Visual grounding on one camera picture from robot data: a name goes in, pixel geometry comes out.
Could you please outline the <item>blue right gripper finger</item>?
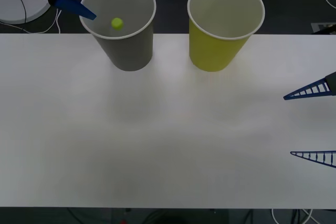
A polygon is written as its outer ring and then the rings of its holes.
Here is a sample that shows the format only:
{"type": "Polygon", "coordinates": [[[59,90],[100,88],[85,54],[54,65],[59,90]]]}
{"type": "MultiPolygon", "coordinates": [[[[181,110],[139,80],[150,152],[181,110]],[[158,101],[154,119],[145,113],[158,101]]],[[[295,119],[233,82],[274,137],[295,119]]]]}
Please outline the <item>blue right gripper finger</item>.
{"type": "Polygon", "coordinates": [[[291,155],[335,168],[335,151],[291,151],[291,155]]]}
{"type": "Polygon", "coordinates": [[[294,100],[327,96],[335,96],[335,72],[285,95],[283,99],[294,100]]]}

